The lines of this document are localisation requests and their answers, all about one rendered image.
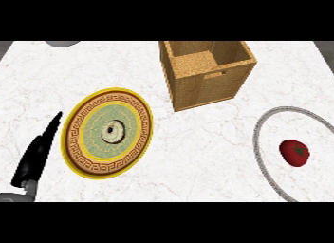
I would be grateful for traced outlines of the white round placemat grey rim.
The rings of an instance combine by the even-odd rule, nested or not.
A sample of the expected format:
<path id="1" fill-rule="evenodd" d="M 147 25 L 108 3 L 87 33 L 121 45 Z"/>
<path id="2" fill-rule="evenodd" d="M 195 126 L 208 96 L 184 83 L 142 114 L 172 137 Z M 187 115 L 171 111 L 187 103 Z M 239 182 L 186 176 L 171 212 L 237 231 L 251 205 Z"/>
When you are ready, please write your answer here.
<path id="1" fill-rule="evenodd" d="M 282 157 L 285 140 L 301 142 L 310 153 L 295 167 Z M 279 106 L 257 119 L 252 131 L 255 161 L 268 189 L 288 202 L 334 202 L 334 125 L 311 111 Z"/>

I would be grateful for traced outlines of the square wicker basket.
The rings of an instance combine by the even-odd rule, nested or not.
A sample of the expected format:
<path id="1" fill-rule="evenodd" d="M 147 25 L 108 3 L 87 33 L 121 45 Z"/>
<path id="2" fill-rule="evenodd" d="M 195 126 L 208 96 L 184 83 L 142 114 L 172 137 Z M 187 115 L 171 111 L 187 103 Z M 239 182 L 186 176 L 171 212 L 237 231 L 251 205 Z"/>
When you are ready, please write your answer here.
<path id="1" fill-rule="evenodd" d="M 174 111 L 229 100 L 257 59 L 243 41 L 159 41 Z"/>

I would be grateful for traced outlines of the grey round object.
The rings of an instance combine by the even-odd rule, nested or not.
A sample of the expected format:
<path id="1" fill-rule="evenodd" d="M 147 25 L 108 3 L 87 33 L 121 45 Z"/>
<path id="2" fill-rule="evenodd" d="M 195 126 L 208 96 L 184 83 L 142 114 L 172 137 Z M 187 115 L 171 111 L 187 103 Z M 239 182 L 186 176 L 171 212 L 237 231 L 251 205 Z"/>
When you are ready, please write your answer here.
<path id="1" fill-rule="evenodd" d="M 52 47 L 71 47 L 72 45 L 75 45 L 80 41 L 46 41 L 46 43 L 52 46 Z"/>

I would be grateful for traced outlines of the round yellow patterned plate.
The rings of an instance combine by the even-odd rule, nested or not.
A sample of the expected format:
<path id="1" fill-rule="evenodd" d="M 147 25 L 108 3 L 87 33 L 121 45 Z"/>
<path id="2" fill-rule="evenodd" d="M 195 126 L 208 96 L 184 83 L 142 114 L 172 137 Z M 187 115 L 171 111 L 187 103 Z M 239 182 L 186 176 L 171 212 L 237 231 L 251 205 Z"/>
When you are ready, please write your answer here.
<path id="1" fill-rule="evenodd" d="M 102 89 L 65 121 L 60 146 L 69 169 L 90 179 L 119 175 L 142 158 L 152 134 L 152 111 L 140 95 L 119 87 Z"/>

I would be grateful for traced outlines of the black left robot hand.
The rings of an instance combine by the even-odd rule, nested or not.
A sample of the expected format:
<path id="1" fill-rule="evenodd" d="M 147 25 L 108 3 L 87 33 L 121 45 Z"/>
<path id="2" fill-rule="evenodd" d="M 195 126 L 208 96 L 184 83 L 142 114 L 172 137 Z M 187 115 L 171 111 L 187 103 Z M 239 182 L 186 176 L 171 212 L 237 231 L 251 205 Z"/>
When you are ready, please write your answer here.
<path id="1" fill-rule="evenodd" d="M 47 160 L 50 146 L 60 124 L 62 113 L 53 117 L 46 129 L 40 135 L 32 139 L 23 155 L 21 157 L 12 178 L 12 186 L 22 188 L 22 182 L 28 180 L 38 181 L 41 171 Z"/>

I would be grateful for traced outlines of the red tomato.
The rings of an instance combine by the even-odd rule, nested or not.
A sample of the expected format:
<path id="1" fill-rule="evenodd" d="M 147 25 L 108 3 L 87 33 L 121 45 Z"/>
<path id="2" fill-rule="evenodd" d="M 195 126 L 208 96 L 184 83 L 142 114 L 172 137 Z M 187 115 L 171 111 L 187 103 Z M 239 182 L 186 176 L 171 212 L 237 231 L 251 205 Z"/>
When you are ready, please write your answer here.
<path id="1" fill-rule="evenodd" d="M 289 166 L 301 167 L 308 160 L 310 152 L 307 146 L 296 140 L 283 140 L 279 145 L 282 158 Z"/>

